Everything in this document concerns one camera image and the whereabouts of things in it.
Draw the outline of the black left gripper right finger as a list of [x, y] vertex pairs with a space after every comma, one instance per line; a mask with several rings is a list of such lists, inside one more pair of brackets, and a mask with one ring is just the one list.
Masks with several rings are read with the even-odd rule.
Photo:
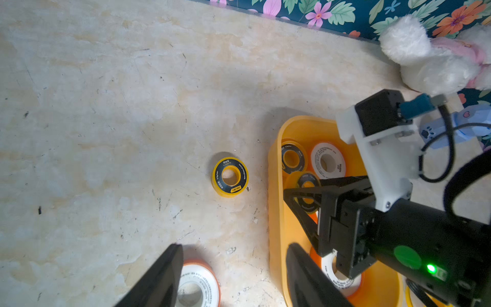
[[292, 306], [351, 306], [298, 243], [286, 254], [287, 285]]

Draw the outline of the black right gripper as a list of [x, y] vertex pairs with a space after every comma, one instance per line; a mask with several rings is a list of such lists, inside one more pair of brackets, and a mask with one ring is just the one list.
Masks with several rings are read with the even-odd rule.
[[[314, 212], [300, 204], [304, 198], [313, 201]], [[490, 305], [489, 225], [468, 219], [457, 224], [406, 199], [378, 211], [367, 176], [285, 189], [283, 200], [314, 249], [320, 244], [320, 253], [337, 253], [345, 276], [354, 278], [378, 261], [445, 303]]]

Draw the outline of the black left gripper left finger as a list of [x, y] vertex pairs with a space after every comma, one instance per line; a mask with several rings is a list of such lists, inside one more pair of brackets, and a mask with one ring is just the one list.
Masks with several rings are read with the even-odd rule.
[[116, 306], [175, 306], [183, 266], [182, 245], [169, 245]]

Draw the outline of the yellow plastic storage box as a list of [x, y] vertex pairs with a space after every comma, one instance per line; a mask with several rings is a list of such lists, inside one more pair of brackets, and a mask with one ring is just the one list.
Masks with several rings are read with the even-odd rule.
[[[364, 175], [366, 170], [356, 145], [341, 141], [334, 120], [295, 116], [281, 126], [268, 154], [269, 265], [273, 283], [281, 291], [286, 305], [291, 306], [286, 252], [291, 243], [298, 243], [305, 252], [309, 252], [311, 243], [283, 200], [281, 145], [285, 140], [299, 143], [307, 152], [317, 143], [332, 143], [345, 158], [347, 175]], [[376, 262], [363, 273], [361, 286], [349, 301], [354, 306], [402, 306], [405, 301], [403, 278], [381, 262]]]

